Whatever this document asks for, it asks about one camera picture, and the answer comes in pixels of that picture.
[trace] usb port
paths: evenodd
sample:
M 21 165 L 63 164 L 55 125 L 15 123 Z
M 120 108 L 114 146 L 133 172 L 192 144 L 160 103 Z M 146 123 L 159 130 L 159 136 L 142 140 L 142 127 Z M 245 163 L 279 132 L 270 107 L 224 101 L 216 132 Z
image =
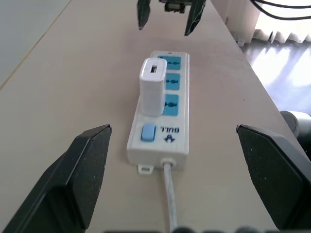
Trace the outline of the usb port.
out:
M 157 67 L 157 66 L 152 66 L 152 67 L 151 67 L 150 73 L 155 73 L 155 72 L 156 72 L 156 67 Z

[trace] wall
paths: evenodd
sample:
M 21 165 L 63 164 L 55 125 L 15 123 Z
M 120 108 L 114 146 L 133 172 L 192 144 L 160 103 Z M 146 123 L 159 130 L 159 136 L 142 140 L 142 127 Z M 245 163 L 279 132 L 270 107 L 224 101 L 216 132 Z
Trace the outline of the wall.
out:
M 250 43 L 259 11 L 249 0 L 211 0 L 235 40 Z
M 69 1 L 0 1 L 0 88 Z

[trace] white cable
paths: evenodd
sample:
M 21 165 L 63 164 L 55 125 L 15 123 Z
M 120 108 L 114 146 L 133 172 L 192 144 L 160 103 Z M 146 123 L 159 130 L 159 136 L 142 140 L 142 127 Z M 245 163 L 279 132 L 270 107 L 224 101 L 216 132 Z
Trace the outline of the white cable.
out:
M 171 164 L 164 164 L 164 180 L 166 197 L 169 206 L 169 216 L 170 216 L 170 231 L 172 232 L 177 227 L 177 213 L 176 213 L 176 203 L 174 195 L 174 187 L 171 176 Z

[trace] gray cylinder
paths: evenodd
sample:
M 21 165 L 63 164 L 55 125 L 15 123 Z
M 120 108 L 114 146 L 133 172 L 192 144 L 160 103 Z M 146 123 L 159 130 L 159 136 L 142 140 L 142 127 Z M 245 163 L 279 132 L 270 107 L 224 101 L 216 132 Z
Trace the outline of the gray cylinder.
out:
M 311 145 L 311 116 L 295 111 L 281 111 L 281 115 L 300 145 L 309 147 Z

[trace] power cord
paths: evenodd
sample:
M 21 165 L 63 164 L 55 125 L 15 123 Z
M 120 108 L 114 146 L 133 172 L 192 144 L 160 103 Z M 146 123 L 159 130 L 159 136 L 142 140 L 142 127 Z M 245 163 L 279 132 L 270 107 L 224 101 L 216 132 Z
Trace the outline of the power cord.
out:
M 167 203 L 169 206 L 170 232 L 177 228 L 177 212 L 174 195 L 174 187 L 171 176 L 171 164 L 164 164 L 164 181 L 166 189 Z
M 299 6 L 300 8 L 297 8 L 298 6 L 286 6 L 286 5 L 280 5 L 280 4 L 275 4 L 272 2 L 266 2 L 264 0 L 250 0 L 251 3 L 261 12 L 263 12 L 265 15 L 271 17 L 271 18 L 275 18 L 275 19 L 280 19 L 280 20 L 287 20 L 287 21 L 292 21 L 292 20 L 304 20 L 304 19 L 311 19 L 311 16 L 303 16 L 303 17 L 280 17 L 280 16 L 275 16 L 272 15 L 271 13 L 267 12 L 266 10 L 264 10 L 261 6 L 259 6 L 256 2 L 261 2 L 264 4 L 268 4 L 268 5 L 273 5 L 276 7 L 295 7 L 295 9 L 307 9 L 307 8 L 311 8 L 311 6 Z

